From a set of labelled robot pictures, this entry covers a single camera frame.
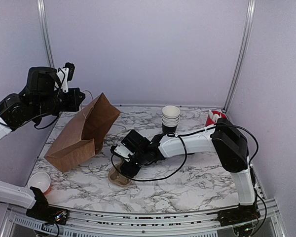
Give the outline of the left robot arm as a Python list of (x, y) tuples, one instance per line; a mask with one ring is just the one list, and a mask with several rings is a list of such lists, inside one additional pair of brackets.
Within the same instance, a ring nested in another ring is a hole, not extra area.
[(85, 94), (79, 88), (69, 88), (75, 66), (67, 62), (62, 68), (31, 67), (25, 87), (19, 93), (7, 95), (0, 101), (0, 202), (23, 207), (26, 215), (46, 222), (65, 223), (67, 210), (49, 205), (42, 190), (36, 187), (20, 187), (12, 178), (16, 169), (27, 171), (21, 162), (26, 158), (22, 148), (28, 138), (8, 135), (33, 122), (39, 126), (44, 117), (59, 118), (62, 112), (77, 112)]

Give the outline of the brown paper bag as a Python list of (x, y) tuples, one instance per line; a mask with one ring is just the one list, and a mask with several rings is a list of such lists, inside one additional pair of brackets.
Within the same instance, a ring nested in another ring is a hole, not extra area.
[(104, 93), (78, 112), (55, 139), (44, 158), (61, 172), (68, 172), (98, 154), (120, 110)]

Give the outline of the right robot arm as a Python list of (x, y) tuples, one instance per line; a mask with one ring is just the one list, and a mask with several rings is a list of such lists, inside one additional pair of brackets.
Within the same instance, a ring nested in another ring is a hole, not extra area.
[(249, 158), (247, 138), (243, 129), (227, 118), (197, 131), (177, 134), (174, 128), (165, 128), (162, 134), (148, 140), (131, 130), (120, 144), (111, 147), (111, 153), (124, 159), (119, 173), (131, 180), (145, 165), (178, 155), (216, 152), (222, 167), (231, 174), (238, 193), (238, 206), (218, 212), (221, 226), (258, 219), (258, 195), (254, 171)]

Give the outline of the cardboard cup carrier tray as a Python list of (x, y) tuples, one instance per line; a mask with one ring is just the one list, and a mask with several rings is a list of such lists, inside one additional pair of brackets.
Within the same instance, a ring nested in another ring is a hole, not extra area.
[(120, 170), (120, 167), (122, 164), (124, 164), (125, 161), (121, 161), (120, 163), (116, 164), (116, 168), (114, 167), (111, 168), (109, 174), (108, 174), (108, 179), (111, 183), (120, 186), (120, 187), (127, 187), (129, 186), (132, 181), (123, 175), (121, 175), (118, 171)]

